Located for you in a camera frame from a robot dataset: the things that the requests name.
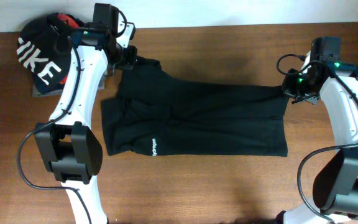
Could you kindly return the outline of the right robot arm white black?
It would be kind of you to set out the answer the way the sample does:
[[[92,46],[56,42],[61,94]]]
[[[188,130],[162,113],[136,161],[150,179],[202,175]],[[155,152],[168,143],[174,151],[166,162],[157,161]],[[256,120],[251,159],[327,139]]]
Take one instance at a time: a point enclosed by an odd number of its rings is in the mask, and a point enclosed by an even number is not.
[[[340,58],[338,37],[318,37],[299,70],[285,72],[283,93],[294,103],[323,101],[334,134],[334,146],[309,153],[298,166],[296,182],[302,204],[280,212],[275,223],[345,223],[358,220],[358,66]],[[313,182],[311,198],[301,186],[306,161],[327,151],[333,158]]]

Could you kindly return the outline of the black t-shirt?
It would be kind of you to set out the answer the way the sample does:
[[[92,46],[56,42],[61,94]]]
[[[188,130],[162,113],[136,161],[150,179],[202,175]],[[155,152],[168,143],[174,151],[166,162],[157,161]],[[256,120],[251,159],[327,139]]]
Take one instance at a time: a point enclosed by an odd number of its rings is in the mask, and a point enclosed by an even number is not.
[[[110,156],[288,154],[280,86],[222,85],[180,80],[160,62],[137,57],[117,93],[101,103]]]

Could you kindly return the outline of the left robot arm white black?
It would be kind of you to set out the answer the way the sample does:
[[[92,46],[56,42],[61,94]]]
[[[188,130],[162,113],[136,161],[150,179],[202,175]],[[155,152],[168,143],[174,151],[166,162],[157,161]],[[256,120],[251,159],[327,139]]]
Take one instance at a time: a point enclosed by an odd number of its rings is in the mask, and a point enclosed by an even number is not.
[[[96,93],[108,70],[131,70],[135,25],[111,4],[96,3],[93,20],[69,36],[71,64],[62,95],[34,137],[44,166],[68,194],[76,223],[108,223],[98,190],[102,146],[91,130]]]

